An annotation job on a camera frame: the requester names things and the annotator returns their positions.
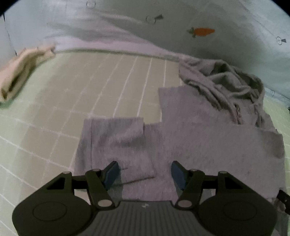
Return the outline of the grey zip hoodie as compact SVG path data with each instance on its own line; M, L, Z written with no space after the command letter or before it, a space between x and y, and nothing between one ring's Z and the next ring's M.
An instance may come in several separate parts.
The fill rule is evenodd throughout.
M171 163L215 175L227 171L267 199L285 182L283 136L263 109L262 81L222 60L189 58L179 64L184 84L160 88L162 120L86 119L76 175L120 167L110 189L118 200L176 201Z

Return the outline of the green grid-pattern mat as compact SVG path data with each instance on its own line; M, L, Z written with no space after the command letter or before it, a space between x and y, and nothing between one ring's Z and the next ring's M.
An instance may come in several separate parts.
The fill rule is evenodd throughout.
M161 120L158 88L182 84L170 60L100 52L60 53L1 105L1 235L16 235L16 204L62 171L87 117Z

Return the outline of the folded beige garment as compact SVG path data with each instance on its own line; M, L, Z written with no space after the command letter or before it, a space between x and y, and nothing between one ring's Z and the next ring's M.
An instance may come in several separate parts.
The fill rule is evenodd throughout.
M13 99L25 84L32 70L53 58L55 45L24 49L1 69L1 103Z

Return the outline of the light blue carrot-print sheet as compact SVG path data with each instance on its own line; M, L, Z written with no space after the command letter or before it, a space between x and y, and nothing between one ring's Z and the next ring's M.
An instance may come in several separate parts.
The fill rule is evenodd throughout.
M1 13L1 63L43 43L222 59L289 105L289 15L273 1L17 1Z

